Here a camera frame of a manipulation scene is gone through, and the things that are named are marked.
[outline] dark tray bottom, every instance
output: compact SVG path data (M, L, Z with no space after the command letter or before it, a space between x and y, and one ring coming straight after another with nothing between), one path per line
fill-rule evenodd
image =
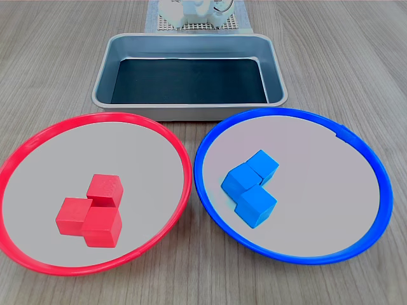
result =
M112 104L264 104L251 59L126 59Z

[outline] red cube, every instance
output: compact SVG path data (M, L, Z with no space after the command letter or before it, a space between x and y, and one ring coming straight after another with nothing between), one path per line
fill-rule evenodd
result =
M92 199L66 198L55 221L59 233L81 236L82 224L92 206Z
M123 196L123 186L119 176L94 175L86 196L93 199L93 207L118 208Z
M118 208L91 207L82 226L88 247L114 248L121 232Z

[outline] wood grain surface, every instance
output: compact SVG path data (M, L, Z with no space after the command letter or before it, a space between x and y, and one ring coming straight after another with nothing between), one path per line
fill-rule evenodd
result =
M63 119L99 111L90 94L107 40L142 32L147 2L0 1L0 163ZM262 257L218 228L195 189L176 227L111 271L57 278L0 253L0 304L407 304L407 3L249 1L273 40L289 100L347 125L394 189L388 230L330 266ZM213 123L166 123L191 159Z

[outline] blue cube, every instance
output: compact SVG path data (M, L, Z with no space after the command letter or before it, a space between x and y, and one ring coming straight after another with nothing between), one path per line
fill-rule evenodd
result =
M260 185L266 184L274 175L279 164L264 151L258 151L246 163L261 177Z
M270 216L276 203L265 189L254 186L238 198L235 212L254 229Z
M237 198L248 189L259 185L261 177L246 163L232 169L222 182L222 189L236 202Z

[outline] toy block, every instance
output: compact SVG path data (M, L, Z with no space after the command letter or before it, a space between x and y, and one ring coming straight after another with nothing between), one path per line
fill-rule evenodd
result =
M254 186L238 198L235 212L254 229L270 216L276 203L265 189Z
M88 247L114 248L121 232L118 208L91 207L82 226Z
M123 196L123 186L119 176L93 176L86 197L93 199L93 207L118 208Z
M221 187L233 201L236 201L241 194L260 182L261 177L249 165L243 163L226 175Z
M261 177L260 185L265 185L274 175L279 164L267 153L260 150L246 163Z
M81 228L92 199L66 198L55 219L62 235L81 236Z

